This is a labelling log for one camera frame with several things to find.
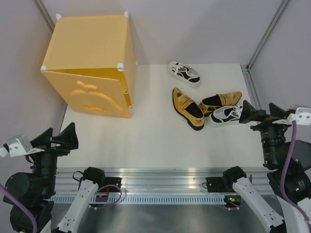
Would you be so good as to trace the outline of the gold loafer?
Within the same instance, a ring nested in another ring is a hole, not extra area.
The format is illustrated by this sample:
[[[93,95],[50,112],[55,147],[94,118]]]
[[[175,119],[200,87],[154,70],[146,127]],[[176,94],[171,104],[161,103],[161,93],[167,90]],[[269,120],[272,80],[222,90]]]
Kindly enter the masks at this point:
[[[240,91],[225,94],[216,94],[212,97],[203,99],[199,103],[199,108],[202,110],[204,117],[207,117],[221,107],[236,105],[241,97],[242,92]]]
[[[175,111],[187,121],[190,127],[195,131],[202,130],[205,117],[196,102],[177,87],[172,90],[172,99]]]

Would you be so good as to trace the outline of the yellow cabinet door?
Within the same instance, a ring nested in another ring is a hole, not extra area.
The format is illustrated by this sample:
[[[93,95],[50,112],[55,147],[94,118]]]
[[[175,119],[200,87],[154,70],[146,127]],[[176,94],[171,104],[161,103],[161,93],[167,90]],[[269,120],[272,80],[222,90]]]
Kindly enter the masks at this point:
[[[43,70],[43,74],[76,112],[130,118],[119,80]]]

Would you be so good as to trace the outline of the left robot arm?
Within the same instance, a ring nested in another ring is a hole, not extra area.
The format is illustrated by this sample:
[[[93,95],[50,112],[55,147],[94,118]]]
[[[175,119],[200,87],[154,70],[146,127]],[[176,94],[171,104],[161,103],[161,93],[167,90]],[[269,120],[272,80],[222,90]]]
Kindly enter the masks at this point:
[[[57,159],[79,147],[75,123],[59,135],[48,128],[33,140],[20,134],[9,138],[0,149],[1,157],[24,156],[32,164],[31,172],[17,172],[0,187],[3,201],[11,204],[10,223],[18,233],[75,233],[96,192],[106,187],[104,171],[88,167],[79,182],[78,194],[56,228],[51,229],[55,195]]]

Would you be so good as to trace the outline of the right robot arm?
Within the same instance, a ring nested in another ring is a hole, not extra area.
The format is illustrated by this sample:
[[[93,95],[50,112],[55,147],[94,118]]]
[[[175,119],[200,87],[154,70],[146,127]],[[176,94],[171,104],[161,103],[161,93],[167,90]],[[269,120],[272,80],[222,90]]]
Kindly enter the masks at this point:
[[[311,167],[310,143],[297,140],[297,127],[310,126],[309,107],[283,110],[269,103],[270,113],[243,101],[240,123],[256,121],[251,130],[260,132],[264,163],[269,169],[269,185],[279,201],[279,215],[255,190],[238,166],[223,172],[222,187],[235,191],[260,220],[267,233],[309,233],[311,231],[311,180],[305,173]]]

